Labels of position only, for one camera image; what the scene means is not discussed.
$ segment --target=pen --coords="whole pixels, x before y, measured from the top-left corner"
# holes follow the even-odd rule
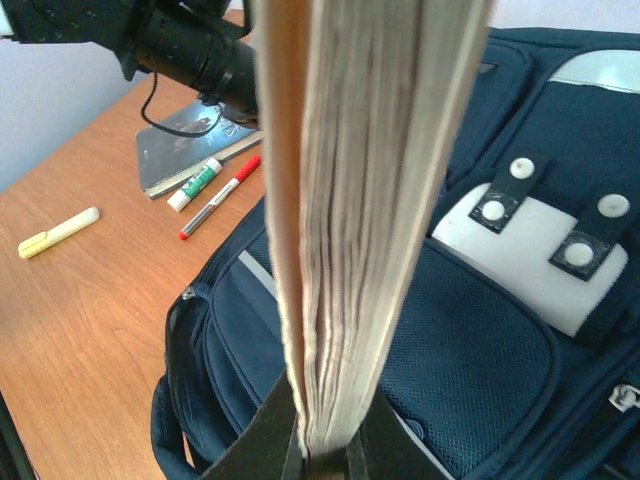
[[[180,190],[174,193],[167,203],[176,212],[186,207],[196,195],[198,195],[211,180],[220,173],[220,170],[247,149],[262,141],[262,132],[254,132],[230,147],[216,153],[204,160],[204,165],[185,183]]]
[[[210,201],[207,203],[202,210],[200,210],[195,217],[191,219],[189,223],[187,223],[184,228],[180,231],[180,239],[186,240],[191,236],[196,229],[202,225],[202,223],[213,213],[213,211],[220,206],[224,199],[229,196],[231,192],[233,192],[238,185],[244,182],[251,173],[260,166],[260,156],[255,156],[251,160],[249,160],[242,170],[240,170],[235,177],[233,177],[229,183],[227,183],[222,190],[220,190]]]

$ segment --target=yellow highlighter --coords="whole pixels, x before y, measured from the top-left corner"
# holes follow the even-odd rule
[[[87,208],[48,232],[40,232],[18,245],[18,255],[22,258],[31,258],[34,255],[64,240],[70,235],[88,227],[100,218],[100,210],[96,207]]]

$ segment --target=black strap tab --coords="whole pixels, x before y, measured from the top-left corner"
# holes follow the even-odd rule
[[[588,282],[638,216],[638,194],[628,190],[594,196],[549,261]]]
[[[502,165],[469,217],[494,233],[507,226],[551,162],[549,157],[520,151]]]
[[[369,413],[351,443],[323,458],[303,460],[296,437],[296,411],[286,374],[281,375],[249,428],[201,480],[444,480],[398,422],[378,387]]]

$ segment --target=mesh pocket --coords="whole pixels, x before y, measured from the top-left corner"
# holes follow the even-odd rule
[[[429,243],[381,384],[461,477],[500,463],[522,440],[555,386],[556,358],[555,340],[531,311]]]

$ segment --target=white wall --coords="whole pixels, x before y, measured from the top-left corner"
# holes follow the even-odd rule
[[[494,27],[640,33],[639,0],[496,0]]]
[[[640,0],[497,0],[491,24],[640,32]],[[0,192],[129,88],[113,54],[95,45],[0,40]]]
[[[96,45],[0,40],[0,192],[131,86],[113,53]]]

